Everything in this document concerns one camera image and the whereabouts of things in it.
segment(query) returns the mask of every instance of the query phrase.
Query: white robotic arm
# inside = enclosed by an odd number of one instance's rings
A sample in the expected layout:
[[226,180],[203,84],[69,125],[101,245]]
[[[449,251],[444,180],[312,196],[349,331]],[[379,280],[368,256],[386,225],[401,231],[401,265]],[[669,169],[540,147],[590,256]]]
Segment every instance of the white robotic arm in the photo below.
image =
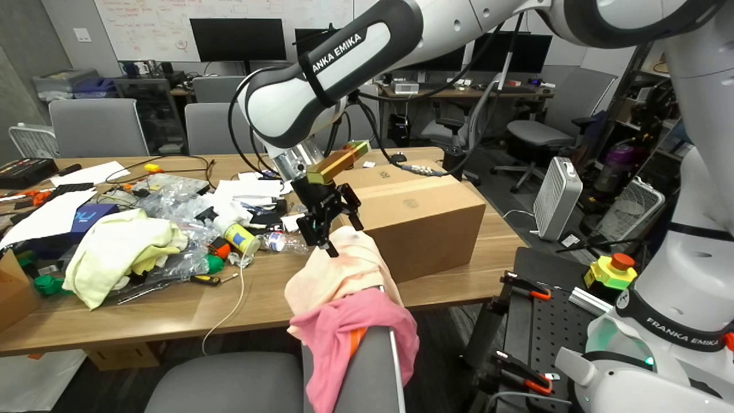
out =
[[[645,368],[609,350],[611,358],[593,363],[566,355],[557,366],[575,381],[585,410],[643,413],[651,410],[651,395],[675,395],[665,406],[677,410],[725,410],[734,404],[734,358],[725,346],[734,348],[734,0],[379,0],[299,64],[253,75],[239,108],[281,172],[299,178],[310,165],[299,145],[331,121],[329,110],[349,91],[388,69],[469,44],[527,9],[555,35],[585,45],[667,38],[673,83],[697,145],[684,162],[675,231],[618,311],[590,328],[590,339],[611,326],[620,341],[641,339],[655,365]],[[329,191],[310,191],[299,192],[300,200],[324,203]]]

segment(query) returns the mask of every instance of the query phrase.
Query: white cloth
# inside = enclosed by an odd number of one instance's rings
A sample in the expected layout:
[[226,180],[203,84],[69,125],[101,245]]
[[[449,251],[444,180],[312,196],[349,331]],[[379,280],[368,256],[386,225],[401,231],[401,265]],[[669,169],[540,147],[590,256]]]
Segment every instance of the white cloth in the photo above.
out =
[[141,208],[106,215],[73,251],[65,289],[94,310],[133,269],[149,270],[184,248],[187,237],[171,220],[148,218]]

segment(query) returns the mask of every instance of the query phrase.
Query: cardboard box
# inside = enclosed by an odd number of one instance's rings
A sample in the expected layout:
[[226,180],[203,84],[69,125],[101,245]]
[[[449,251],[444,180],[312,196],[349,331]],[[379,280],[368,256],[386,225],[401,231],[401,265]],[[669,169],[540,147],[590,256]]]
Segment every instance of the cardboard box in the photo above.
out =
[[39,308],[39,293],[17,262],[15,251],[0,259],[0,331]]
[[470,262],[486,208],[477,191],[454,176],[417,176],[392,165],[349,169],[338,180],[363,200],[361,218],[395,280]]

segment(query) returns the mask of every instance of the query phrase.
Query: monitor screen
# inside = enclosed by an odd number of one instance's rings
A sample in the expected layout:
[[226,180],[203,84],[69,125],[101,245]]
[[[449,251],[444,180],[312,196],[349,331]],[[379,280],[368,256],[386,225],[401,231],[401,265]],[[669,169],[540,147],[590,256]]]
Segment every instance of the monitor screen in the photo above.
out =
[[310,53],[320,48],[329,37],[332,37],[335,27],[296,27],[296,53]]
[[[513,37],[512,32],[496,35],[493,44],[481,53],[481,58],[470,69],[502,70],[512,37]],[[474,58],[486,40],[491,40],[491,35],[484,35],[474,40]],[[549,45],[551,45],[551,37],[519,32],[509,70],[541,74],[546,64]]]
[[203,61],[284,60],[281,19],[191,19]]
[[456,50],[449,50],[446,54],[438,54],[427,61],[417,61],[414,66],[405,66],[401,70],[460,70],[463,60],[463,45]]

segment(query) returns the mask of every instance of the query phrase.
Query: yellow cloth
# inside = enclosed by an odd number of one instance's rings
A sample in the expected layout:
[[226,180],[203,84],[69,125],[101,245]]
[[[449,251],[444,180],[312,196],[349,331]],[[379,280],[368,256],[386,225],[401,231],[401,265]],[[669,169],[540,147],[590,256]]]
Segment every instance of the yellow cloth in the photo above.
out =
[[331,233],[331,240],[340,256],[329,256],[327,250],[315,248],[306,265],[284,287],[284,297],[296,316],[370,287],[383,287],[401,304],[391,269],[371,237],[354,227],[340,227]]
[[152,270],[184,248],[187,237],[171,220],[148,218],[141,208],[106,215],[73,251],[65,289],[94,310],[122,277]]

